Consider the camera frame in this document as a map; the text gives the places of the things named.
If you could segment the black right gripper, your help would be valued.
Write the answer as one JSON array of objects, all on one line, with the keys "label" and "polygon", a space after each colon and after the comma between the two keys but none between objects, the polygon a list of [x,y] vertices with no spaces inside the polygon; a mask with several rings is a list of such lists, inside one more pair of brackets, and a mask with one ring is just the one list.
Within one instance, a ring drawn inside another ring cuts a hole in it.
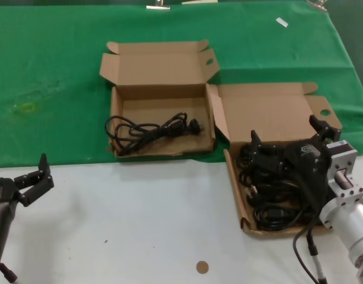
[{"label": "black right gripper", "polygon": [[284,171],[285,159],[293,181],[327,181],[328,158],[324,150],[325,141],[339,141],[341,130],[330,126],[325,120],[318,120],[315,115],[309,117],[309,123],[315,130],[315,135],[310,139],[290,142],[285,147],[264,144],[256,131],[252,130],[251,165],[280,174]]}]

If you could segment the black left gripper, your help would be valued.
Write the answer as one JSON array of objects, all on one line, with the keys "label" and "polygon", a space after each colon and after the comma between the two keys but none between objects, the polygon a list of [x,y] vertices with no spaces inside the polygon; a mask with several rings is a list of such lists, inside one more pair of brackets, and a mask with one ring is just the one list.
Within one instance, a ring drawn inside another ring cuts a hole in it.
[{"label": "black left gripper", "polygon": [[38,170],[16,177],[0,177],[0,204],[19,202],[25,207],[30,206],[49,190],[54,188],[50,165],[46,154],[42,154]]}]

